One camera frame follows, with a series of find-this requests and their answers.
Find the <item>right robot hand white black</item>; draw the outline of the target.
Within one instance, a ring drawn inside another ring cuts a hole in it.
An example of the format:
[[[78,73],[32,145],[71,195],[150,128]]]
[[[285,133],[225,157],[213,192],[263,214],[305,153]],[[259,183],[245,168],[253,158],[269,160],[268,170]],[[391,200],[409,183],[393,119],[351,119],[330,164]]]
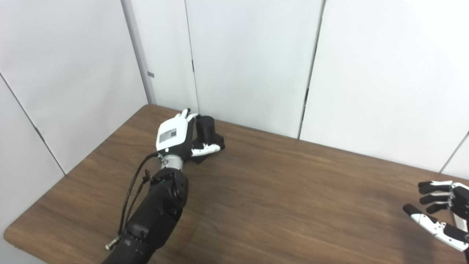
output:
[[[403,211],[434,238],[468,258],[468,186],[455,181],[424,181],[418,183],[418,191],[422,195],[420,204],[427,205],[425,212],[412,204],[405,204]],[[442,210],[451,213],[454,224],[441,222],[433,216]]]

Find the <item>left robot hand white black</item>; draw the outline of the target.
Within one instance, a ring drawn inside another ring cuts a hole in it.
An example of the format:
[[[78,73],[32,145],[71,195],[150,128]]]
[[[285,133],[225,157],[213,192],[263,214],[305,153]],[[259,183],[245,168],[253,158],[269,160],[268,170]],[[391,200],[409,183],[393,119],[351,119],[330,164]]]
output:
[[[225,149],[225,142],[216,133],[213,117],[191,113],[188,108],[160,125],[156,149],[162,165],[176,168],[187,161],[200,164],[211,154]]]

